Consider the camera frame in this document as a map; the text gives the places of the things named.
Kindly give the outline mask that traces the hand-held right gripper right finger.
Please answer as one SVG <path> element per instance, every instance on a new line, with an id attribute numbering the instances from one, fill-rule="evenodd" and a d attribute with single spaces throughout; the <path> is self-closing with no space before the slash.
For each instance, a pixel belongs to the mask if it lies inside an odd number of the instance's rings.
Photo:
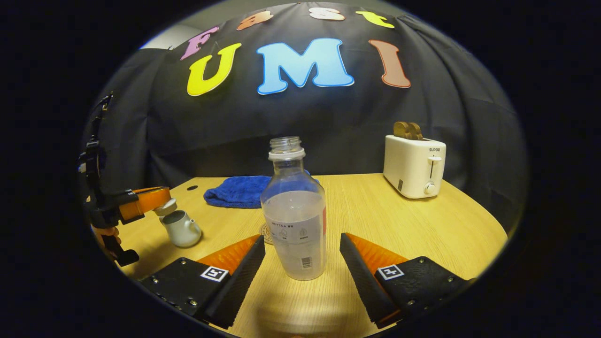
<path id="1" fill-rule="evenodd" d="M 429 257 L 407 259 L 348 232 L 341 234 L 339 250 L 379 329 L 423 316 L 475 283 Z"/>

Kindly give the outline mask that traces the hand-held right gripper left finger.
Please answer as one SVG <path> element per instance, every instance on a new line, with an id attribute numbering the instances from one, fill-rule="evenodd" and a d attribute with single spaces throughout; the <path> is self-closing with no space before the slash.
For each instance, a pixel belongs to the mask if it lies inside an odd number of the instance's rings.
<path id="1" fill-rule="evenodd" d="M 264 256 L 264 236 L 257 234 L 197 261 L 180 257 L 141 285 L 187 316 L 229 329 Z"/>

